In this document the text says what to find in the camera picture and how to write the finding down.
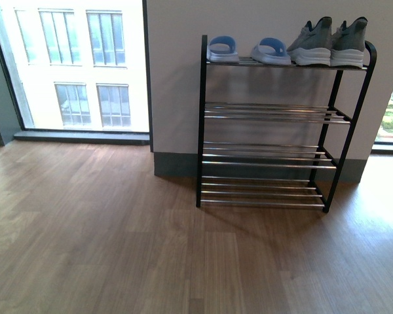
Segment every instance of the baseboard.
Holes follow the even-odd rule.
[[[197,154],[177,154],[171,152],[155,152],[155,175],[168,177],[196,177]],[[361,181],[367,160],[345,160],[340,181],[358,183]],[[207,175],[219,175],[225,177],[268,177],[275,179],[305,179],[309,177],[306,169],[282,169],[265,167],[212,167],[206,166],[204,171]],[[318,181],[331,181],[335,171],[320,170],[317,172]]]
[[[140,133],[100,133],[66,131],[20,131],[14,134],[19,141],[53,141],[60,143],[86,143],[108,145],[148,145],[148,134]]]

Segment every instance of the window sill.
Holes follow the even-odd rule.
[[[100,133],[66,131],[20,131],[14,134],[20,141],[51,141],[61,143],[149,145],[148,133]]]
[[[374,144],[372,154],[393,154],[393,144]]]

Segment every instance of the blue slipper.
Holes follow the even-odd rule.
[[[275,38],[264,38],[250,54],[252,59],[268,64],[290,65],[291,58],[287,54],[286,45]]]
[[[238,62],[236,42],[230,36],[213,38],[207,46],[207,59],[212,62]]]

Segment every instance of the white sole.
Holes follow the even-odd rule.
[[[291,56],[291,60],[298,65],[330,65],[330,50],[326,48],[297,48],[292,51],[287,51],[287,53]]]
[[[362,67],[364,53],[355,49],[331,50],[330,65],[338,67],[343,65],[351,65],[354,67]]]
[[[238,54],[215,54],[207,50],[207,59],[212,62],[225,62],[225,63],[237,63],[239,62]]]
[[[256,49],[252,50],[252,53],[250,54],[252,59],[262,62],[262,63],[267,63],[267,64],[278,64],[278,65],[290,65],[291,64],[291,59],[289,56],[286,57],[278,57],[278,56],[271,56],[268,54],[264,54]]]

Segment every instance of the shoe rack shelf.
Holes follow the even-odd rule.
[[[369,52],[369,64],[357,67],[326,67],[298,65],[267,65],[249,57],[240,57],[238,63],[212,63],[206,59],[207,35],[202,36],[200,66],[200,108],[198,131],[198,167],[196,182],[196,206],[205,203],[223,205],[255,205],[271,207],[310,207],[329,212],[332,199],[352,136],[360,116],[360,111],[373,74],[377,51],[365,42]],[[335,80],[328,101],[323,107],[308,105],[277,105],[260,103],[227,103],[213,102],[206,99],[207,67],[278,67],[283,69],[317,69],[318,71],[335,71]],[[339,85],[344,71],[365,71],[362,89],[354,114],[348,116],[335,107]],[[270,143],[235,143],[234,141],[213,142],[205,140],[205,121],[230,121],[233,125],[261,121],[264,123],[279,122],[291,124],[320,124],[322,131],[318,144],[273,145]],[[336,160],[324,147],[329,125],[341,125],[348,128],[341,156]],[[274,169],[307,171],[305,179],[247,178],[210,175],[211,169],[232,167],[233,169]],[[316,174],[320,169],[333,172],[333,180],[329,192],[322,193],[316,184]]]

